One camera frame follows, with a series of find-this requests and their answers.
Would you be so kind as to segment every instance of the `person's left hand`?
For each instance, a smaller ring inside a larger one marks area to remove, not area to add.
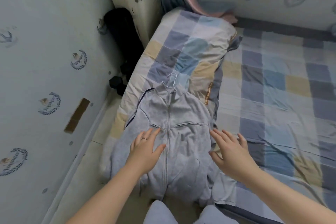
[[[151,171],[163,150],[166,148],[165,144],[159,145],[153,152],[154,141],[160,129],[158,128],[154,132],[153,129],[148,131],[142,131],[136,139],[132,142],[129,155],[126,160],[126,166],[133,168],[136,172],[142,176]]]

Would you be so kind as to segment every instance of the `checkered bedding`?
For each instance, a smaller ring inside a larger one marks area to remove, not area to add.
[[[336,43],[237,29],[222,64],[217,125],[249,143],[258,165],[336,211]],[[237,183],[235,205],[282,222]]]
[[[200,16],[182,9],[167,13],[149,41],[128,82],[100,162],[110,177],[112,147],[124,131],[129,114],[145,90],[161,82],[184,87],[204,103],[216,120],[221,64],[237,38],[236,29],[220,18]]]

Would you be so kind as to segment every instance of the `floor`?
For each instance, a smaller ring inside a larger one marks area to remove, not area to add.
[[[100,154],[103,149],[103,143],[110,132],[120,101],[121,97],[113,92],[106,113],[57,208],[51,224],[64,224],[87,200],[104,186],[98,171]],[[170,198],[166,198],[164,203],[173,213],[178,223],[191,224],[196,221],[200,213],[197,207],[184,205],[182,202]],[[148,205],[149,199],[131,196],[126,202],[117,223],[142,224]]]

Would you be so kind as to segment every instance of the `bed sheet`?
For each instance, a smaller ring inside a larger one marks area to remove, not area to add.
[[[218,127],[244,135],[260,168],[336,211],[336,43],[237,31],[241,44],[222,64]],[[282,223],[239,182],[234,198],[227,209]]]
[[[181,8],[168,12],[149,41],[130,78],[117,110],[100,162],[104,177],[110,177],[113,145],[145,90],[161,82],[179,84],[196,96],[216,120],[221,64],[228,48],[238,38],[236,29],[221,18],[209,18]]]

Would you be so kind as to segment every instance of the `plaid blanket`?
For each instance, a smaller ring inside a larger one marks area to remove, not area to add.
[[[149,41],[128,82],[100,162],[103,176],[110,177],[110,155],[124,131],[129,114],[145,90],[161,82],[174,82],[204,103],[216,120],[221,64],[237,38],[235,28],[220,18],[201,16],[182,9],[167,13]]]
[[[249,143],[257,164],[336,211],[336,43],[237,29],[222,64],[217,125]],[[282,222],[237,183],[235,205]]]

